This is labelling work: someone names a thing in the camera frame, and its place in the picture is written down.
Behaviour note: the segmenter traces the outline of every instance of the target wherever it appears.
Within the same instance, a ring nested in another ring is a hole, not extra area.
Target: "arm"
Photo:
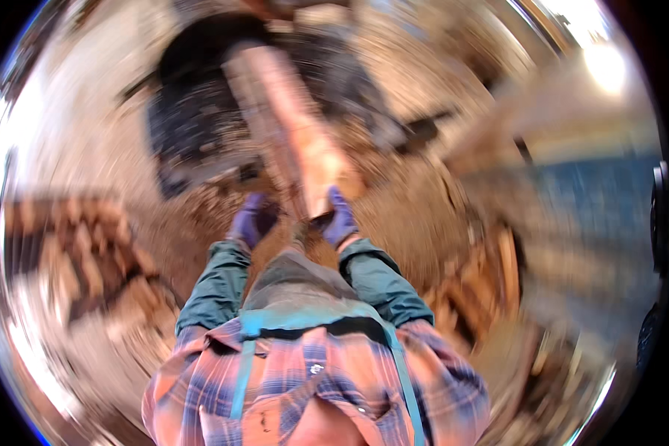
[[[339,272],[363,302],[395,327],[416,319],[434,325],[434,313],[401,277],[399,266],[368,238],[357,238],[342,250]]]
[[[208,252],[210,260],[176,320],[176,337],[185,327],[211,330],[237,316],[250,253],[236,240],[216,242]]]

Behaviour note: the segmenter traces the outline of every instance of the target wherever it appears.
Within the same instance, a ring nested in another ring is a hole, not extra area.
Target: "person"
[[[473,445],[489,422],[483,380],[434,330],[397,264],[359,234],[332,186],[322,235],[302,237],[242,299],[250,252],[276,220],[250,194],[176,323],[176,346],[142,405],[158,445]]]

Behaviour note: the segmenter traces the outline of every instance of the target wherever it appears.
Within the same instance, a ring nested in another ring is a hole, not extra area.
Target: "glove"
[[[322,231],[322,236],[334,249],[337,249],[347,237],[358,233],[359,228],[352,214],[352,208],[336,185],[330,186],[327,197],[334,208],[334,217]]]
[[[245,203],[233,217],[226,234],[227,239],[241,240],[253,249],[265,237],[277,221],[277,204],[262,207],[264,193],[250,193]]]

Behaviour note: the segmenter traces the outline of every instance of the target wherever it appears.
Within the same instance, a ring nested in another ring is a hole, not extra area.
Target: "person's left hand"
[[[250,193],[233,217],[226,239],[240,240],[253,249],[277,221],[277,204],[263,207],[264,193]]]

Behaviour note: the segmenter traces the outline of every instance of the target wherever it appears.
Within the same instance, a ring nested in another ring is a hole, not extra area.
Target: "gray apron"
[[[312,263],[296,251],[285,251],[273,259],[255,281],[238,317],[243,344],[231,420],[239,420],[242,416],[255,356],[255,340],[261,337],[262,330],[303,330],[332,324],[345,317],[368,317],[382,326],[414,426],[414,445],[424,446],[421,414],[396,328],[383,320],[371,305],[357,299],[357,294],[339,272]]]

